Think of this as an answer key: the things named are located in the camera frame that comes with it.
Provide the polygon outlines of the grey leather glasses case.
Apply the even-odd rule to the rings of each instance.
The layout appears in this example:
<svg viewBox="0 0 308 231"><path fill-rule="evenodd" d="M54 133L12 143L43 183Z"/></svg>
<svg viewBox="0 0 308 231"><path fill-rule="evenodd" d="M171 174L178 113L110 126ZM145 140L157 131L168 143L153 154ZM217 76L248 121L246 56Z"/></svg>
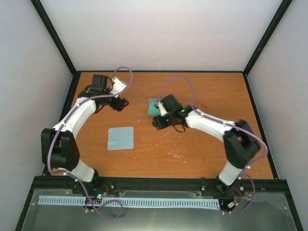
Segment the grey leather glasses case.
<svg viewBox="0 0 308 231"><path fill-rule="evenodd" d="M160 110L158 108L158 98L149 98L148 100L148 115L149 116L159 116L161 115Z"/></svg>

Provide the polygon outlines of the light blue cleaning cloth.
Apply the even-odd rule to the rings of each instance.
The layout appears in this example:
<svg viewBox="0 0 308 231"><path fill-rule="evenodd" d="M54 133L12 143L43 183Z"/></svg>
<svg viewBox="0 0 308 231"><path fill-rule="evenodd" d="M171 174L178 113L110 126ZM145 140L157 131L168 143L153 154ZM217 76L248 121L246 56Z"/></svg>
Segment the light blue cleaning cloth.
<svg viewBox="0 0 308 231"><path fill-rule="evenodd" d="M134 128L117 127L108 130L107 149L109 151L128 150L134 148Z"/></svg>

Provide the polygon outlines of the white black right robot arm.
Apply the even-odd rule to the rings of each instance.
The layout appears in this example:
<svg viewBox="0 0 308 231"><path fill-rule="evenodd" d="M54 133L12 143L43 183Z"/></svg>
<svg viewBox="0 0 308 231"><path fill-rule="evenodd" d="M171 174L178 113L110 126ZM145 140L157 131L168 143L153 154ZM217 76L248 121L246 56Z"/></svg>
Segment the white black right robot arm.
<svg viewBox="0 0 308 231"><path fill-rule="evenodd" d="M157 130L180 125L202 131L223 143L227 162L214 184L214 189L222 195L230 190L261 149L258 137L244 120L226 121L191 105L183 107L172 94L157 100L154 107L159 110L152 122Z"/></svg>

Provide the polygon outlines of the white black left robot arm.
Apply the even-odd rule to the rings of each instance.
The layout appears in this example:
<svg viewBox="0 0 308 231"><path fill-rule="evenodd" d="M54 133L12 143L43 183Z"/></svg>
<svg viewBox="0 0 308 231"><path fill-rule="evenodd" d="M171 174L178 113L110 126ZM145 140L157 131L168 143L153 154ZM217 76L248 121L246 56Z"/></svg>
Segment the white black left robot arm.
<svg viewBox="0 0 308 231"><path fill-rule="evenodd" d="M80 180L83 188L91 194L99 190L100 181L95 178L98 173L81 160L76 137L88 118L105 106L118 112L128 106L128 101L119 96L128 87L116 76L93 75L92 83L80 92L64 118L53 128L41 132L42 162L50 174L62 173Z"/></svg>

